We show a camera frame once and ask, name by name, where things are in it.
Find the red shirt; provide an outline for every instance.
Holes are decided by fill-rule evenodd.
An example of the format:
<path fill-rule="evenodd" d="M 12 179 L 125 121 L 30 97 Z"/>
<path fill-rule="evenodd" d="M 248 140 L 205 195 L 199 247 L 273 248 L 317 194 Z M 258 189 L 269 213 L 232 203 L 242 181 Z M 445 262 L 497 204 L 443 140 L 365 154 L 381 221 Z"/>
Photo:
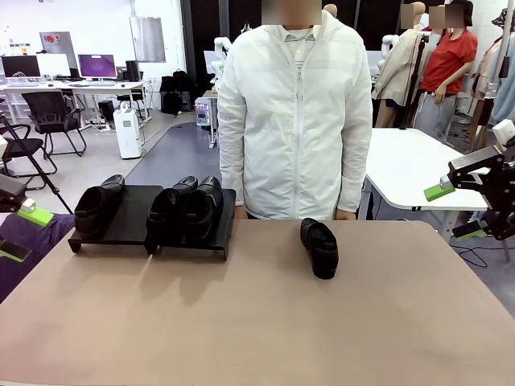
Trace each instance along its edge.
<path fill-rule="evenodd" d="M 458 71 L 464 64 L 472 62 L 476 58 L 477 37 L 469 30 L 456 39 L 451 40 L 451 33 L 447 33 L 440 40 L 438 45 L 429 58 L 422 90 L 433 92 L 452 74 Z M 461 91 L 463 78 L 447 86 L 447 94 L 457 94 Z"/>

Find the purple cloth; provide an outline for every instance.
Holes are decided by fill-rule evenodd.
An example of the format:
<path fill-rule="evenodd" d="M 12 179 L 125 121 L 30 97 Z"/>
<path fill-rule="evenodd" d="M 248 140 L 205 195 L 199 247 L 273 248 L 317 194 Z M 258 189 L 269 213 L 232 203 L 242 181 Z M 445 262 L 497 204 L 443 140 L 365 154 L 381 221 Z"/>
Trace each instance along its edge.
<path fill-rule="evenodd" d="M 75 226 L 72 215 L 54 215 L 45 228 L 12 214 L 0 226 L 0 238 L 31 250 L 23 263 L 0 257 L 0 303 Z"/>

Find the black bag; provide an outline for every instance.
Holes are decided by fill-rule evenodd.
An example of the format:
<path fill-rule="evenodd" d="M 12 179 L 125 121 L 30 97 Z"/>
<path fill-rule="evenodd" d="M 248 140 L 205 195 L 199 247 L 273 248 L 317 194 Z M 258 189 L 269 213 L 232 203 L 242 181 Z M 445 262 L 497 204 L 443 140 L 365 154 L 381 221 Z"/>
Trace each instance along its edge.
<path fill-rule="evenodd" d="M 161 112 L 175 116 L 179 115 L 179 111 L 183 107 L 182 98 L 175 92 L 162 92 L 161 95 Z"/>
<path fill-rule="evenodd" d="M 175 80 L 173 76 L 163 76 L 161 78 L 161 89 L 160 92 L 174 92 L 175 91 Z"/>
<path fill-rule="evenodd" d="M 177 70 L 174 72 L 175 90 L 179 92 L 193 91 L 193 82 L 186 72 Z"/>

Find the monitor screen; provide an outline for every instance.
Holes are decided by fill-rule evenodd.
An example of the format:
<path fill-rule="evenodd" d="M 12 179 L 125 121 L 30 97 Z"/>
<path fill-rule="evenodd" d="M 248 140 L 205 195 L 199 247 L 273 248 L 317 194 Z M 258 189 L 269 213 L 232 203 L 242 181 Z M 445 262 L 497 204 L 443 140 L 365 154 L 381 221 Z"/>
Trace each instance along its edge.
<path fill-rule="evenodd" d="M 79 55 L 80 73 L 92 78 L 116 78 L 112 55 Z"/>
<path fill-rule="evenodd" d="M 66 54 L 40 54 L 38 58 L 41 75 L 70 76 L 70 67 Z"/>
<path fill-rule="evenodd" d="M 14 75 L 26 76 L 27 78 L 39 78 L 38 58 L 35 55 L 3 56 L 3 71 L 6 78 L 13 78 Z"/>

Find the hand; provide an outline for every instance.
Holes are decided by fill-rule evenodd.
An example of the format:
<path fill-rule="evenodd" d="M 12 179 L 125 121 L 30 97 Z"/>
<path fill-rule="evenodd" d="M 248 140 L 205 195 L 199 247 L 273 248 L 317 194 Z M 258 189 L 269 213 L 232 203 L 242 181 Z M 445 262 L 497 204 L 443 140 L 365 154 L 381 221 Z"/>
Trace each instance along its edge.
<path fill-rule="evenodd" d="M 437 105 L 443 102 L 445 94 L 447 94 L 447 86 L 445 84 L 441 84 L 435 91 L 435 103 Z"/>
<path fill-rule="evenodd" d="M 237 220 L 248 220 L 249 216 L 247 215 L 247 211 L 243 205 L 236 207 L 236 211 L 234 213 L 234 218 Z"/>
<path fill-rule="evenodd" d="M 336 219 L 343 221 L 356 221 L 356 213 L 352 213 L 350 211 L 341 211 L 338 209 L 336 211 Z"/>

